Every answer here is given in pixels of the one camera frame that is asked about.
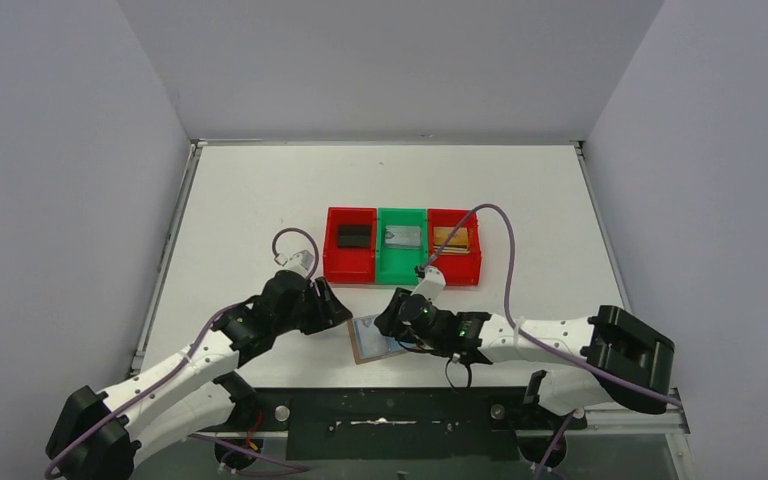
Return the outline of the red bin with black card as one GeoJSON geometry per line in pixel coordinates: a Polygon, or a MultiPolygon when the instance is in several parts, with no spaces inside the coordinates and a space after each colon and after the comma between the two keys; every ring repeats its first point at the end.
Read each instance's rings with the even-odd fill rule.
{"type": "Polygon", "coordinates": [[[377,209],[368,207],[328,208],[323,253],[324,274],[331,283],[374,284],[377,209]],[[368,249],[340,249],[336,246],[339,224],[370,224],[372,244],[368,249]]]}

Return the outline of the green plastic bin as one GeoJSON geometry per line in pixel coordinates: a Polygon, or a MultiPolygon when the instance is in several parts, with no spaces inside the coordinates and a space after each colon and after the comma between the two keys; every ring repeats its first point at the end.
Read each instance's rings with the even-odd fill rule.
{"type": "Polygon", "coordinates": [[[416,285],[415,268],[429,255],[427,212],[423,209],[379,208],[376,234],[375,282],[379,285],[416,285]],[[384,228],[390,224],[420,226],[422,246],[418,249],[388,248],[384,244],[384,228]]]}

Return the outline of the red bin with gold cards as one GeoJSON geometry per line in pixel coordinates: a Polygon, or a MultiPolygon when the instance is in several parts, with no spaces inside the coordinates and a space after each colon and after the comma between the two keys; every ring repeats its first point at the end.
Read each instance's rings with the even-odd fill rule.
{"type": "MultiPolygon", "coordinates": [[[[428,209],[429,253],[432,253],[432,229],[437,226],[455,227],[462,220],[467,210],[428,209]]],[[[464,255],[438,255],[432,265],[444,275],[449,286],[473,287],[480,282],[482,251],[480,245],[479,223],[476,216],[470,217],[461,227],[469,230],[470,252],[464,255]]]]}

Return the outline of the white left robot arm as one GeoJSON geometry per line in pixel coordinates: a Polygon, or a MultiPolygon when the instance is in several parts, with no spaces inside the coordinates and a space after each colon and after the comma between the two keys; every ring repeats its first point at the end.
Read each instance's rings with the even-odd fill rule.
{"type": "Polygon", "coordinates": [[[262,292],[216,312],[186,347],[99,392],[65,401],[45,453],[47,479],[127,479],[137,464],[205,428],[257,417],[238,368],[288,332],[312,335],[352,318],[327,280],[280,270],[262,292]]]}

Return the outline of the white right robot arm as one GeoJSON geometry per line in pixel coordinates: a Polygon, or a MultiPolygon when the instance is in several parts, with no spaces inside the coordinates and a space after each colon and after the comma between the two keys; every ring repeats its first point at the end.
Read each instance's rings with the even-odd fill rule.
{"type": "Polygon", "coordinates": [[[539,363],[531,399],[558,416],[606,402],[650,415],[680,404],[669,394],[674,342],[618,306],[576,319],[511,321],[439,309],[399,288],[374,324],[386,337],[464,366],[539,363]]]}

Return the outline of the tan leather card holder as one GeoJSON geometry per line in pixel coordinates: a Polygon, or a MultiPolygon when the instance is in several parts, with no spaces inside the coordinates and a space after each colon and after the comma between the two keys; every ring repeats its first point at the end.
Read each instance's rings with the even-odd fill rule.
{"type": "Polygon", "coordinates": [[[380,333],[375,326],[375,319],[375,315],[366,315],[354,318],[347,323],[352,355],[357,365],[407,352],[393,338],[380,333]]]}

